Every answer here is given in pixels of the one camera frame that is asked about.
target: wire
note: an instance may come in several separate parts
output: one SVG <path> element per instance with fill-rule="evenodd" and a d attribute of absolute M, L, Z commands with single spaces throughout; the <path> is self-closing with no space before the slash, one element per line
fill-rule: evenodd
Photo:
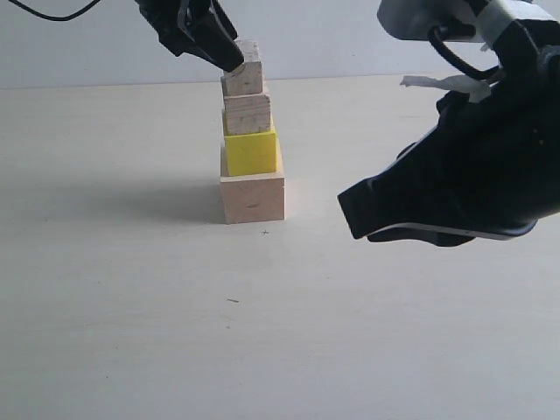
<path fill-rule="evenodd" d="M 92 7 L 94 7 L 96 4 L 98 4 L 101 0 L 93 0 L 90 4 L 88 4 L 84 8 L 82 8 L 82 9 L 80 9 L 80 10 L 76 11 L 75 13 L 72 13 L 71 15 L 68 15 L 68 16 L 49 16 L 49 15 L 46 15 L 44 13 L 41 13 L 40 11 L 36 11 L 36 10 L 32 9 L 28 5 L 23 4 L 23 3 L 19 2 L 18 0 L 8 0 L 8 1 L 12 4 L 15 4 L 17 7 L 23 9 L 24 11 L 27 11 L 27 12 L 31 13 L 33 16 L 36 16 L 37 18 L 41 18 L 41 19 L 44 19 L 44 20 L 50 20 L 51 22 L 67 22 L 69 20 L 76 19 L 76 18 L 80 17 L 81 15 L 83 15 L 84 13 L 89 11 Z"/>
<path fill-rule="evenodd" d="M 444 41 L 450 36 L 450 28 L 442 26 L 434 26 L 428 33 L 428 40 L 435 50 L 441 55 L 449 64 L 463 72 L 467 76 L 475 79 L 476 81 L 485 81 L 491 78 L 497 71 L 500 70 L 499 66 L 492 67 L 488 70 L 482 71 L 463 61 L 459 56 L 450 50 Z"/>

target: large wooden block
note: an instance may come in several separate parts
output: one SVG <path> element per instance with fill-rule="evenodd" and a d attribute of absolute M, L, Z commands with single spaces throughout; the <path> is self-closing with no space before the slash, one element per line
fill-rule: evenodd
<path fill-rule="evenodd" d="M 278 135 L 274 124 L 270 131 L 230 135 L 224 116 L 224 131 L 229 175 L 239 177 L 278 170 Z"/>
<path fill-rule="evenodd" d="M 240 40 L 237 45 L 245 62 L 231 73 L 224 73 L 222 86 L 225 96 L 260 94 L 263 91 L 263 63 L 256 41 Z"/>
<path fill-rule="evenodd" d="M 230 135 L 254 134 L 272 130 L 270 93 L 224 96 L 226 128 Z"/>
<path fill-rule="evenodd" d="M 222 148 L 220 189 L 227 224 L 285 219 L 285 177 L 279 148 L 277 155 L 276 172 L 231 177 Z"/>

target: white wall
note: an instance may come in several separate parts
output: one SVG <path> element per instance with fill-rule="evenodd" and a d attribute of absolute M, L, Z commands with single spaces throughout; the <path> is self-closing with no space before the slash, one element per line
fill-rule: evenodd
<path fill-rule="evenodd" d="M 26 0 L 50 14 L 67 14 L 87 1 Z M 259 40 L 271 79 L 449 69 L 428 45 L 387 35 L 375 18 L 379 0 L 222 3 L 241 36 Z M 560 16 L 555 0 L 540 3 Z M 458 51 L 480 66 L 493 62 L 477 45 Z M 169 54 L 133 0 L 104 0 L 64 24 L 41 21 L 3 0 L 0 57 L 0 88 L 212 81 L 219 75 L 199 59 Z"/>

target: table surface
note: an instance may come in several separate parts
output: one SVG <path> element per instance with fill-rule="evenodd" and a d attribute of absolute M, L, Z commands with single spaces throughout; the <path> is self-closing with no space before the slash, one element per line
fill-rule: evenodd
<path fill-rule="evenodd" d="M 436 121 L 399 82 L 271 81 L 289 219 L 239 226 L 219 84 L 0 91 L 0 419 L 557 418 L 558 218 L 348 232 L 336 195 Z"/>

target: yellow block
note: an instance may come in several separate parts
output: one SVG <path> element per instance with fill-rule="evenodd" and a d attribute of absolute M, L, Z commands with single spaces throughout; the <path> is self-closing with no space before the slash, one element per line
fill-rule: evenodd
<path fill-rule="evenodd" d="M 263 133 L 230 136 L 227 132 L 226 157 L 230 177 L 272 173 L 278 170 L 278 135 L 272 126 Z"/>

